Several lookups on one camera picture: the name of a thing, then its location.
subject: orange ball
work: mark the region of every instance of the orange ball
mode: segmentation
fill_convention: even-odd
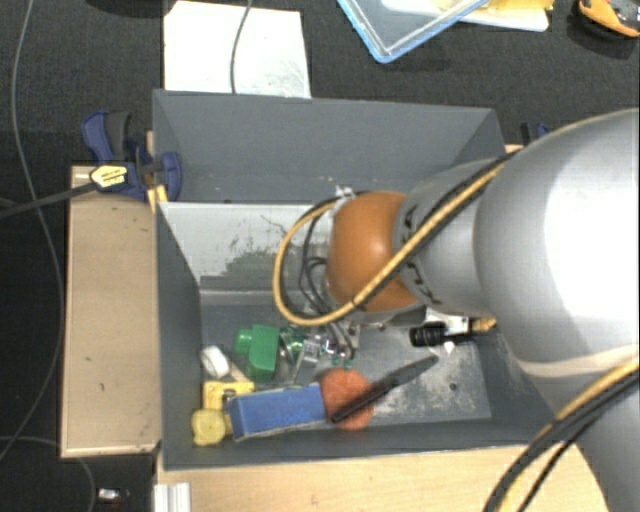
[[[326,283],[329,294],[346,304],[393,257],[393,230],[406,196],[400,192],[367,192],[338,210],[331,228]],[[391,311],[416,298],[399,276],[367,302],[366,311]]]
[[[320,379],[320,392],[327,411],[327,416],[347,405],[355,398],[363,395],[369,389],[369,382],[356,370],[333,368]],[[337,428],[343,430],[361,430],[369,424],[373,416],[373,405],[369,405],[336,423]]]

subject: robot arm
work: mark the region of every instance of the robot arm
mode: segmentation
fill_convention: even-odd
[[[637,358],[638,110],[564,128],[506,162],[445,171],[406,197],[385,194],[335,217],[326,277],[337,310],[289,320],[380,321],[424,305],[495,317],[554,411]],[[579,441],[613,512],[640,510],[639,404],[635,391]]]

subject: blue sponge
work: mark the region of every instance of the blue sponge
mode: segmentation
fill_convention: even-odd
[[[234,441],[279,434],[327,418],[318,384],[241,395],[229,401],[227,410]]]

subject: blue clamp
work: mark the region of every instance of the blue clamp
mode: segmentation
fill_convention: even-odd
[[[169,201],[176,201],[182,188],[182,166],[176,153],[163,153],[155,162],[144,143],[129,137],[128,112],[97,111],[81,125],[82,137],[98,165],[117,163],[126,167],[125,183],[117,187],[97,187],[100,192],[117,192],[138,201],[146,201],[149,185],[145,175],[153,174],[167,189]]]
[[[534,140],[551,133],[551,130],[542,123],[526,122],[520,124],[520,133],[522,134],[523,145],[528,146]]]

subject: orange object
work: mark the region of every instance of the orange object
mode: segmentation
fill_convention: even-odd
[[[364,394],[368,389],[369,382],[356,370],[345,370],[343,368],[329,370],[320,379],[320,392],[322,393],[322,401],[327,411],[327,417],[330,417],[353,399]],[[361,430],[369,424],[372,416],[373,405],[370,405],[346,420],[336,423],[336,427],[344,430]]]
[[[368,192],[338,210],[329,242],[327,290],[339,303],[350,301],[393,256],[393,226],[405,197],[399,192]],[[389,311],[414,302],[396,277],[365,309]]]
[[[604,29],[613,30],[626,37],[640,36],[640,7],[636,3],[612,2],[612,0],[579,0],[578,9],[583,16],[595,21]]]

